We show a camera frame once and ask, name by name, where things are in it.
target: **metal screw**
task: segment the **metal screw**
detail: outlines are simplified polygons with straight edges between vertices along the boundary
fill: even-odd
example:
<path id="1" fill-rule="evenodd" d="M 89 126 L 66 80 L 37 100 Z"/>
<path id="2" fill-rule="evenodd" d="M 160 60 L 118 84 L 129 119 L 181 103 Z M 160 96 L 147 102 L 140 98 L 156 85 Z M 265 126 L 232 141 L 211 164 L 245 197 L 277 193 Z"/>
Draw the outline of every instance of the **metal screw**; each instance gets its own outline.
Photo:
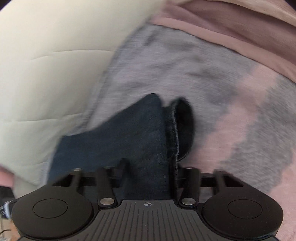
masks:
<path id="1" fill-rule="evenodd" d="M 195 203 L 195 200 L 193 198 L 187 197 L 183 198 L 181 203 L 183 203 L 184 205 L 193 205 Z"/>
<path id="2" fill-rule="evenodd" d="M 112 205 L 115 203 L 115 200 L 113 198 L 105 197 L 101 199 L 100 203 L 103 205 Z"/>

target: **wire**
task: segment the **wire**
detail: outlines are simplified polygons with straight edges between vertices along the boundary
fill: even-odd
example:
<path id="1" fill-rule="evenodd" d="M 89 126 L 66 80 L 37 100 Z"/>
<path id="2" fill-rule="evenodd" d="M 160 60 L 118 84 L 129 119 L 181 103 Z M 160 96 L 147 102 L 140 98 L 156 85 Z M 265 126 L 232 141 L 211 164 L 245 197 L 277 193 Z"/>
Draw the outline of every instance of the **wire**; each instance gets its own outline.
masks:
<path id="1" fill-rule="evenodd" d="M 0 232 L 0 235 L 3 234 L 3 233 L 6 232 L 6 231 L 11 231 L 11 229 L 5 229 L 5 230 L 2 230 L 2 231 Z"/>

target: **crosshair symbol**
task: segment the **crosshair symbol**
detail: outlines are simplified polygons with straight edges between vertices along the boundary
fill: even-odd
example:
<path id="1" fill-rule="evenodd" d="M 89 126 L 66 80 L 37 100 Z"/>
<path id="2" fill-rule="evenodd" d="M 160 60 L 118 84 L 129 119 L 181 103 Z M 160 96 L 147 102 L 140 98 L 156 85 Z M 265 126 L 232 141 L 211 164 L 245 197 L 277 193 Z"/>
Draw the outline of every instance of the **crosshair symbol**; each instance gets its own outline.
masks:
<path id="1" fill-rule="evenodd" d="M 150 202 L 146 202 L 146 203 L 144 203 L 144 205 L 145 205 L 146 207 L 150 207 L 150 206 L 153 205 L 153 204 L 150 203 Z"/>

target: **white pillow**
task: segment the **white pillow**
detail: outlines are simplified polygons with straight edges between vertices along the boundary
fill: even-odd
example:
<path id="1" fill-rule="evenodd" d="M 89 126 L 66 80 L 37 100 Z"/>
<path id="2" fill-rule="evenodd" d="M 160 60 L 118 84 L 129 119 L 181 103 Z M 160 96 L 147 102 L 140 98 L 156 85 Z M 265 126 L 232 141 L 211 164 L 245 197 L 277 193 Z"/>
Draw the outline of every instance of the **white pillow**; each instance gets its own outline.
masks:
<path id="1" fill-rule="evenodd" d="M 114 51 L 163 0 L 13 0 L 0 11 L 0 165 L 38 185 Z"/>

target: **quilted fabric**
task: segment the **quilted fabric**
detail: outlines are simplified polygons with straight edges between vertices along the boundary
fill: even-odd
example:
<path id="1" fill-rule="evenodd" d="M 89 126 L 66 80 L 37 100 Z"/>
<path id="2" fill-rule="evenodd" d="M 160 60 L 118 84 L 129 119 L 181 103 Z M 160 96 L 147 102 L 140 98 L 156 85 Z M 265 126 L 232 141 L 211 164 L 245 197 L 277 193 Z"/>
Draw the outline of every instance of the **quilted fabric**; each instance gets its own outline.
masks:
<path id="1" fill-rule="evenodd" d="M 13 0 L 0 12 L 0 165 L 38 185 L 114 51 L 163 0 Z"/>

